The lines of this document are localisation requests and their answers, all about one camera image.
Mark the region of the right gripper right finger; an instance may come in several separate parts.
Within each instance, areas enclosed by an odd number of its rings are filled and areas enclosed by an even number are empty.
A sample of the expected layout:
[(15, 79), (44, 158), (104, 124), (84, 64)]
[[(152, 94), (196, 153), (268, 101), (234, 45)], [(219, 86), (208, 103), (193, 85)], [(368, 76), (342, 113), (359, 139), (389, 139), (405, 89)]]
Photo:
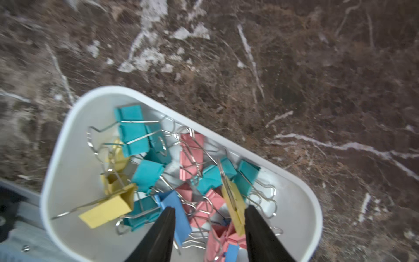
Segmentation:
[(244, 215), (250, 262), (295, 262), (254, 206), (248, 206)]

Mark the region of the pink binder clip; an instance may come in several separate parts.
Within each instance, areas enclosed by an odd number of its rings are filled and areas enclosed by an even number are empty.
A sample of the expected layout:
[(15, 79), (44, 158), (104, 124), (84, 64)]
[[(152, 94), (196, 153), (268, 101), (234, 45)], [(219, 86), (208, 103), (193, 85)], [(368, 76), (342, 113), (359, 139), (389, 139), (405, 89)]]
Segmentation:
[(196, 185), (202, 175), (204, 153), (204, 136), (188, 127), (179, 129), (180, 179)]
[(222, 197), (219, 189), (210, 189), (193, 208), (192, 215), (189, 217), (191, 227), (200, 228), (204, 224), (209, 223), (209, 220), (218, 213), (218, 211), (225, 205), (225, 200)]

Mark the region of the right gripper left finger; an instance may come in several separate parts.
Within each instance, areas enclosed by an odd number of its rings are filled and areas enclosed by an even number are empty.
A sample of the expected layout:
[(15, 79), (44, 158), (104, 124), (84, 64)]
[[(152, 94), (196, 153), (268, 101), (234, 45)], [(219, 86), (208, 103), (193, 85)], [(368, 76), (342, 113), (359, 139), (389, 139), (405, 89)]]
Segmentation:
[(169, 262), (176, 227), (175, 209), (166, 207), (126, 262)]

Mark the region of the teal binder clip lone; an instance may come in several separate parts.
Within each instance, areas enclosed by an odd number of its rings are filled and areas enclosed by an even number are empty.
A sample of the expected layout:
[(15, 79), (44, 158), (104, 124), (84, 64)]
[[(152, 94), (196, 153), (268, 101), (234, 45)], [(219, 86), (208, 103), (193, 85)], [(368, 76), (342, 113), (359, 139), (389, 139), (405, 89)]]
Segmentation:
[(122, 148), (124, 157), (148, 153), (151, 149), (149, 137), (153, 133), (147, 131), (146, 126), (150, 124), (160, 124), (158, 120), (144, 120), (142, 107), (140, 105), (131, 105), (119, 107), (114, 110), (116, 121), (111, 125), (98, 129), (89, 126), (86, 132), (87, 145), (91, 148), (95, 155), (99, 155), (93, 143), (93, 132), (102, 133), (114, 126), (117, 127), (119, 133), (120, 144), (115, 144)]

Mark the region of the blue binder clip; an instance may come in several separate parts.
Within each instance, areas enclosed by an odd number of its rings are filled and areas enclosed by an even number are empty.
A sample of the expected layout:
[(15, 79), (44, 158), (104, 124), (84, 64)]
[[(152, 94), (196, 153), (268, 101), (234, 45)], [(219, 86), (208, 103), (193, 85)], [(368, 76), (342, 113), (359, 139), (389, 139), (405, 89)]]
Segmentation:
[(236, 262), (240, 247), (227, 243), (223, 254), (223, 262)]
[(192, 228), (177, 192), (172, 190), (158, 193), (155, 195), (155, 200), (162, 209), (165, 209), (166, 207), (175, 209), (176, 225), (174, 238), (177, 245), (181, 247), (183, 242), (186, 241), (189, 234), (192, 232)]

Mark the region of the white plastic storage tray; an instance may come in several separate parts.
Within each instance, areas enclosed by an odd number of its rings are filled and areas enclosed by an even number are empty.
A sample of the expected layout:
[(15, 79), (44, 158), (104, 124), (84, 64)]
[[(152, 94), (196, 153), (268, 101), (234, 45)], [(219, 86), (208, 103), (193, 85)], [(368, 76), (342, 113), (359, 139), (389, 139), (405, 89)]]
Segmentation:
[(40, 211), (52, 241), (80, 262), (122, 262), (147, 232), (143, 227), (118, 236), (114, 223), (90, 229), (72, 209), (103, 197), (102, 168), (87, 144), (89, 126), (114, 123), (114, 109), (139, 104), (147, 119), (168, 116), (227, 148), (232, 160), (246, 159), (261, 168), (262, 182), (276, 187), (278, 211), (271, 222), (281, 228), (281, 243), (299, 262), (311, 259), (320, 243), (323, 214), (319, 201), (301, 179), (227, 138), (192, 121), (142, 93), (121, 86), (95, 88), (83, 95), (65, 119), (50, 159)]

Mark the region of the yellow binder clip lone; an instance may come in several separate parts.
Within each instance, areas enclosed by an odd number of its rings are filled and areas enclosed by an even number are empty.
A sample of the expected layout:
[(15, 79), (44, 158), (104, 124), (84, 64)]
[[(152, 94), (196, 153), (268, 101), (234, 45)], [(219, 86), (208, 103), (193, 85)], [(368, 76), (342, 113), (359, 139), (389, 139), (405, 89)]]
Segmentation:
[(103, 184), (103, 191), (105, 195), (113, 194), (129, 185), (128, 178), (123, 174), (101, 174), (100, 180)]

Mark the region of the large teal binder clip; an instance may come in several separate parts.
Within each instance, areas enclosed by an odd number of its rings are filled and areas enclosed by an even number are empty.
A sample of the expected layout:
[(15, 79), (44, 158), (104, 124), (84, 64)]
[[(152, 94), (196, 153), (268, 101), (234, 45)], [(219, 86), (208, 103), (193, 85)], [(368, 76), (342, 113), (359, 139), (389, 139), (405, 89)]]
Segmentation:
[(241, 159), (236, 168), (237, 175), (233, 182), (238, 187), (243, 200), (255, 205), (268, 218), (277, 216), (278, 203), (275, 200), (277, 189), (274, 185), (258, 179), (261, 168), (245, 159)]

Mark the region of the yellow binder clip pile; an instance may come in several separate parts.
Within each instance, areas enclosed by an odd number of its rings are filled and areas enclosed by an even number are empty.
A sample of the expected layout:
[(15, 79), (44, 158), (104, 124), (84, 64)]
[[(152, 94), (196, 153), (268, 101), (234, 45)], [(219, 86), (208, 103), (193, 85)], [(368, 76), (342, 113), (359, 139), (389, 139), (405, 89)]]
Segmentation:
[(112, 220), (126, 215), (134, 210), (134, 194), (138, 186), (131, 183), (122, 189), (85, 205), (75, 207), (51, 218), (56, 220), (69, 214), (86, 209), (78, 217), (91, 229), (98, 228)]

